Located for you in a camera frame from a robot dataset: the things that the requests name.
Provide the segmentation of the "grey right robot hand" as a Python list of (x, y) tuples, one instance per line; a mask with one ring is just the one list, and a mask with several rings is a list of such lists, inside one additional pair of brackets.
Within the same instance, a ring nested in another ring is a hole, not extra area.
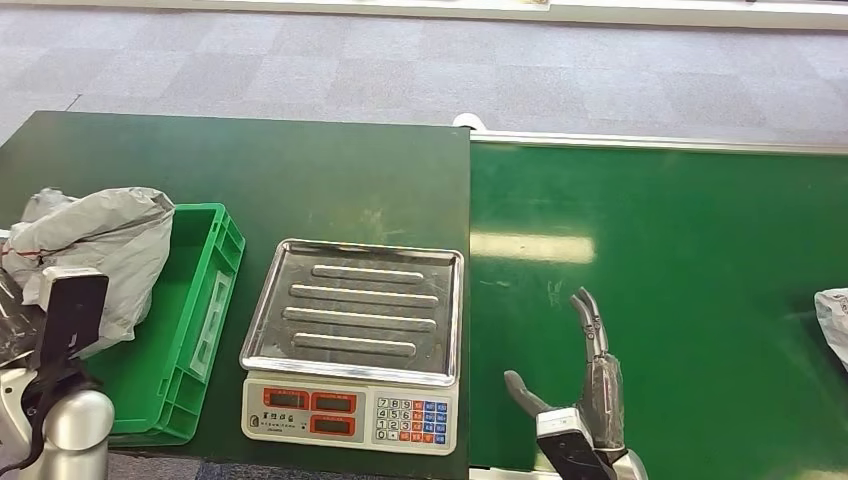
[(585, 375), (580, 396), (569, 407), (554, 407), (529, 390), (514, 370), (504, 372), (512, 399), (536, 421), (555, 417), (578, 421), (578, 430), (601, 451), (623, 451), (624, 408), (618, 359), (609, 351), (607, 331), (594, 296), (581, 287), (569, 299), (585, 337)]

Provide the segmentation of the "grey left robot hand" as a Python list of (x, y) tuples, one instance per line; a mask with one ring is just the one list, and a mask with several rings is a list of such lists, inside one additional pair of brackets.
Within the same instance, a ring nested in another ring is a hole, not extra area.
[(44, 320), (36, 305), (23, 304), (23, 292), (15, 280), (1, 270), (1, 368), (11, 368), (36, 348)]

